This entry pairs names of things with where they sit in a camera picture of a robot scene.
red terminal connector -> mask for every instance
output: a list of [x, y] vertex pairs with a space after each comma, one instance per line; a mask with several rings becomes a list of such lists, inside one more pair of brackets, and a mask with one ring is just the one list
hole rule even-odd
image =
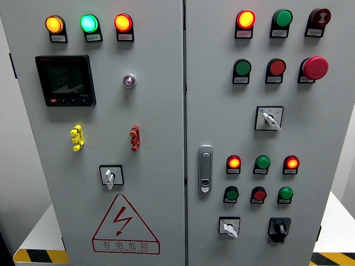
[[134, 125], [131, 129], [131, 133], [129, 134], [131, 136], [131, 144], [132, 148], [131, 151], [137, 151], [140, 146], [140, 135], [139, 135], [139, 126]]

yellow terminal connector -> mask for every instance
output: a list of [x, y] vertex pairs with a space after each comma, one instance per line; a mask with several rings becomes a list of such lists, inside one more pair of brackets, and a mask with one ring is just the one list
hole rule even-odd
[[70, 131], [70, 135], [73, 137], [72, 143], [75, 144], [73, 151], [79, 151], [84, 146], [82, 126], [76, 125], [73, 127], [73, 129]]

triangular warning label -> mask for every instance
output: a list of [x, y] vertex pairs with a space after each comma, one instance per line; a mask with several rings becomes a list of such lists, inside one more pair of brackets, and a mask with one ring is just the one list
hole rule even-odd
[[122, 194], [117, 194], [93, 237], [95, 252], [160, 254], [160, 243]]

gray metal panel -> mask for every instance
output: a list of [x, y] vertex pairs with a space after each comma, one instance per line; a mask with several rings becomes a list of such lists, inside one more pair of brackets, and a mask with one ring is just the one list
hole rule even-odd
[[[332, 19], [324, 37], [305, 38], [309, 14], [328, 8]], [[291, 10], [287, 39], [270, 39], [271, 18]], [[234, 40], [239, 11], [256, 14], [253, 38]], [[309, 265], [331, 188], [355, 93], [353, 1], [192, 1], [186, 0], [187, 174], [189, 265]], [[297, 85], [301, 62], [320, 55], [327, 75], [315, 84]], [[232, 85], [232, 67], [245, 58], [252, 64], [249, 85]], [[265, 84], [272, 58], [286, 64], [283, 84]], [[258, 105], [284, 106], [279, 132], [254, 131]], [[197, 187], [198, 149], [214, 149], [213, 190]], [[226, 175], [228, 156], [241, 157], [241, 174]], [[270, 157], [268, 175], [253, 175], [257, 156]], [[296, 176], [283, 176], [282, 164], [296, 155]], [[224, 189], [236, 186], [237, 204], [222, 202]], [[251, 191], [263, 186], [265, 204], [250, 204]], [[291, 205], [278, 205], [277, 193], [292, 187]], [[238, 239], [218, 234], [219, 216], [240, 216]], [[291, 218], [284, 244], [267, 243], [271, 217]]]
[[[183, 265], [184, 128], [181, 1], [1, 1], [1, 16], [33, 135], [71, 265]], [[80, 18], [98, 17], [102, 43], [86, 43]], [[134, 22], [134, 43], [118, 43], [113, 20]], [[57, 14], [68, 44], [50, 43], [44, 21]], [[34, 57], [88, 54], [97, 105], [45, 106]], [[123, 87], [133, 73], [138, 84]], [[83, 127], [73, 152], [70, 130]], [[139, 125], [141, 148], [130, 151]], [[122, 164], [123, 187], [108, 191], [99, 165]], [[94, 253], [92, 237], [118, 193], [130, 201], [160, 242], [160, 255]], [[124, 233], [139, 228], [128, 224]]]

digital power meter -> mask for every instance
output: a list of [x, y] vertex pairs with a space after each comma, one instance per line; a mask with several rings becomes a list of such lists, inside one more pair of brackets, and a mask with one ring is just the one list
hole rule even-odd
[[94, 106], [88, 55], [41, 55], [35, 58], [46, 106]]

